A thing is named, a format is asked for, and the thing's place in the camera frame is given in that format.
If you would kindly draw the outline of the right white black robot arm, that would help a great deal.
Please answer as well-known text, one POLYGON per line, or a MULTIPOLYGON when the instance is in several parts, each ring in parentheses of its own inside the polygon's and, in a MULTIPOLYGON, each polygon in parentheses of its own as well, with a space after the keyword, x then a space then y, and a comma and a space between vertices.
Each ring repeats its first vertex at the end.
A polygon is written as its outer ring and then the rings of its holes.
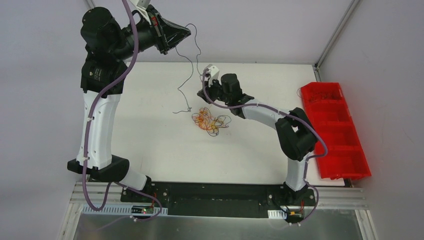
POLYGON ((235 73, 224 74, 220 80, 204 73, 201 81, 202 89, 197 95, 205 102, 275 130, 280 148, 288 158, 282 199, 290 205, 302 201, 308 190, 305 182, 307 161, 318 142, 305 111, 299 107, 283 111, 260 102, 243 92, 235 73))

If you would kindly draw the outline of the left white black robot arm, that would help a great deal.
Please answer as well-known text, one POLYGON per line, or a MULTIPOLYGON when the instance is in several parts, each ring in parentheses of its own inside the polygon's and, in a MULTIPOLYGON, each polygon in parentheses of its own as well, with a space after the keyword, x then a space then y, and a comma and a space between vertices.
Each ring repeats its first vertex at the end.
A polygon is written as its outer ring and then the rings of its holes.
POLYGON ((82 18, 80 30, 87 57, 81 69, 84 123, 77 157, 67 163, 76 174, 88 174, 103 182, 117 182, 133 188, 140 202, 152 198, 150 178, 134 171, 128 159, 112 154, 113 125, 124 80, 130 69, 125 60, 151 47, 166 55, 191 31, 161 16, 148 5, 135 25, 120 27, 105 7, 94 7, 82 18))

